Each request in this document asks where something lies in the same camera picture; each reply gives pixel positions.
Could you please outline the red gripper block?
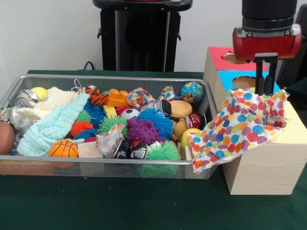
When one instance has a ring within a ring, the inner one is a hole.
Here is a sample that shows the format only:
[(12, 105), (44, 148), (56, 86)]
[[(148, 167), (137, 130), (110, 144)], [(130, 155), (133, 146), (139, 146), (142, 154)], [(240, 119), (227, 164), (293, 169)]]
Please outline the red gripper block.
[[(301, 46), (302, 29), (293, 24), (289, 30), (259, 33), (236, 27), (233, 31), (233, 49), (237, 60), (254, 60), (256, 63), (255, 94), (272, 94), (277, 60), (294, 58)], [(269, 73), (263, 77), (263, 59), (269, 64)]]

